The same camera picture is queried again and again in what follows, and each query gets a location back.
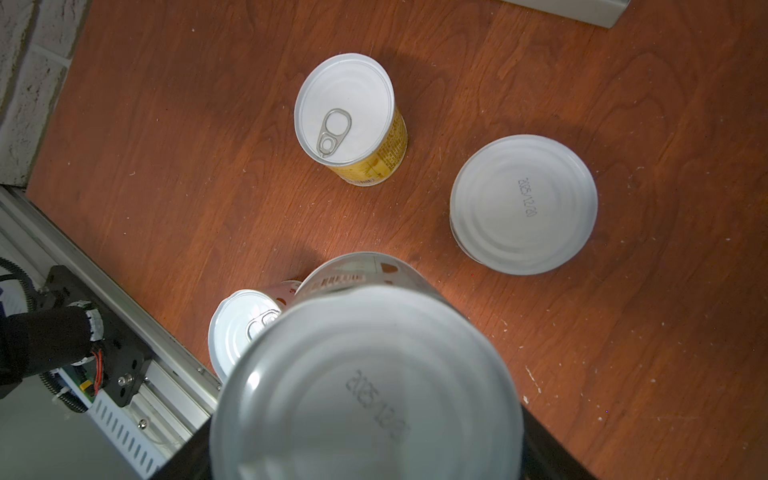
brown wooden surface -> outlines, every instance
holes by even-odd
[[[766,478],[766,25],[760,0],[635,0],[611,30],[492,0],[95,0],[28,195],[206,363],[234,290],[378,250],[597,475]],[[345,51],[387,69],[408,125],[377,187],[293,131],[304,78]],[[462,164],[519,133],[568,145],[600,194],[586,247],[528,277],[448,222]]]

screw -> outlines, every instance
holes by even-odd
[[[118,385],[119,386],[130,385],[133,382],[134,382],[134,376],[131,375],[130,373],[126,373],[125,375],[123,375],[122,377],[120,377],[118,379]]]

brick wall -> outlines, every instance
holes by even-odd
[[[0,184],[27,184],[89,4],[0,0]]]

can lid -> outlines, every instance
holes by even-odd
[[[365,55],[337,55],[304,81],[294,110],[296,136],[322,164],[353,164],[381,144],[394,111],[395,94],[384,67]]]
[[[256,290],[238,290],[219,304],[210,320],[208,352],[222,382],[251,341],[279,314],[280,306]]]
[[[464,164],[451,192],[451,228],[472,259],[532,275],[571,259],[587,243],[598,191],[584,162],[563,144],[513,135]]]
[[[301,302],[232,372],[214,477],[517,478],[522,414],[491,343],[446,303],[396,286]]]

